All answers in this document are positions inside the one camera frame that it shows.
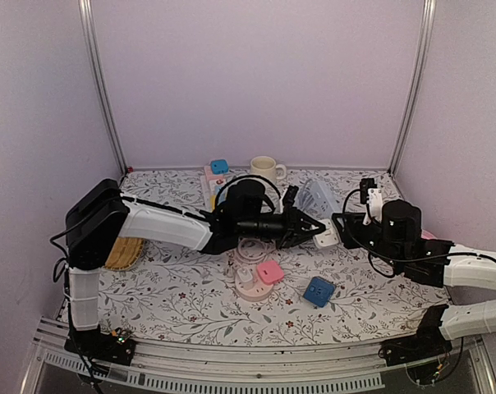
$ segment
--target mug handle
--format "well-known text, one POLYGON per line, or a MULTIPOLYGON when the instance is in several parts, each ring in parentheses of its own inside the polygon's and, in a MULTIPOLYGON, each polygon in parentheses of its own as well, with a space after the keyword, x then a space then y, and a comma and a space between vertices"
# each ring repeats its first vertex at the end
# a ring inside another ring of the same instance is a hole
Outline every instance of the mug handle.
POLYGON ((282 171, 282 175, 279 176, 277 175, 277 180, 278 181, 282 181, 284 178, 287 177, 287 166, 283 165, 283 164, 278 164, 277 166, 275 166, 275 171, 279 171, 281 170, 282 171))

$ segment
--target table surface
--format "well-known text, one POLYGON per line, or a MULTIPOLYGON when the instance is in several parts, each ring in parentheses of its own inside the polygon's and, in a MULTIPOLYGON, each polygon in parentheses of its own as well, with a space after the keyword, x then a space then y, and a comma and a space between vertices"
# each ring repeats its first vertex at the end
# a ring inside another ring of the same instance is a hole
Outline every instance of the table surface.
MULTIPOLYGON (((203 173, 133 172, 122 189, 159 203, 204 208, 203 173)), ((233 171, 234 175, 242 173, 233 171)), ((324 180, 340 202, 366 176, 379 183, 383 199, 399 198, 385 172, 289 170, 286 183, 300 186, 310 178, 324 180)), ((352 199, 348 210, 361 209, 357 198, 352 199)), ((310 213, 315 216, 315 208, 310 213)), ((131 270, 103 271, 99 284, 102 328, 129 328, 143 339, 206 345, 307 346, 410 334, 427 308, 449 302, 443 289, 378 275, 363 250, 342 246, 318 250, 313 242, 307 242, 289 250, 274 250, 268 259, 279 262, 285 277, 267 300, 252 303, 237 296, 233 278, 226 274, 232 252, 211 256, 179 245, 146 241, 131 270), (315 276, 336 286, 324 308, 301 297, 315 276)), ((379 267, 389 270, 386 265, 379 267)))

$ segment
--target cream mug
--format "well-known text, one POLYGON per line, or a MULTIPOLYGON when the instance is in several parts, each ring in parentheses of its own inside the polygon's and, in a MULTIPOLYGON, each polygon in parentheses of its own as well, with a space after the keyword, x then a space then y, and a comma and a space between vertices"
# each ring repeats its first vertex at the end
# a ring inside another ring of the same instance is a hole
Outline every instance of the cream mug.
POLYGON ((277 185, 278 181, 287 177, 287 168, 282 164, 277 164, 273 158, 268 156, 257 156, 250 162, 250 174, 261 175, 277 185))

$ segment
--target robotic arm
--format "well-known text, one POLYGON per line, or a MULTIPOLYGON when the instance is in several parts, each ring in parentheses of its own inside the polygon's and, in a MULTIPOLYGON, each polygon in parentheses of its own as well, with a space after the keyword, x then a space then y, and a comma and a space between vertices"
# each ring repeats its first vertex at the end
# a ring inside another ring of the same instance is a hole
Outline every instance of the robotic arm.
MULTIPOLYGON (((374 270, 378 271, 372 258, 378 258, 392 267, 390 277, 404 274, 429 286, 496 290, 495 252, 423 239, 421 211, 400 199, 383 204, 373 179, 361 181, 360 189, 347 196, 342 211, 333 215, 342 243, 348 249, 367 250, 374 270), (361 203, 368 205, 367 213, 346 213, 348 200, 358 192, 361 203)), ((384 341, 380 354, 387 365, 404 364, 449 352, 453 339, 489 332, 496 332, 496 300, 436 305, 426 311, 416 334, 384 341)))
POLYGON ((70 340, 66 350, 118 364, 130 364, 135 343, 126 332, 102 334, 99 328, 99 273, 118 237, 165 241, 221 254, 237 247, 240 236, 276 240, 280 248, 299 245, 325 231, 325 225, 293 206, 298 188, 282 198, 282 212, 264 185, 237 178, 227 198, 212 213, 200 215, 127 195, 113 180, 100 182, 66 216, 70 340), (263 202, 270 212, 262 212, 263 202))

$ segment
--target white mug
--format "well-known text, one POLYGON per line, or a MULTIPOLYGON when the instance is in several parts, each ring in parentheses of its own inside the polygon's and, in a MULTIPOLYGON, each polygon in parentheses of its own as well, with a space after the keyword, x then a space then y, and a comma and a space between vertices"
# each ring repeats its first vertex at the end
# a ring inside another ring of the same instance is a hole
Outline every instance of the white mug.
POLYGON ((268 156, 257 156, 250 162, 250 173, 252 175, 261 175, 277 185, 278 181, 287 177, 287 168, 282 164, 277 164, 273 158, 268 156))

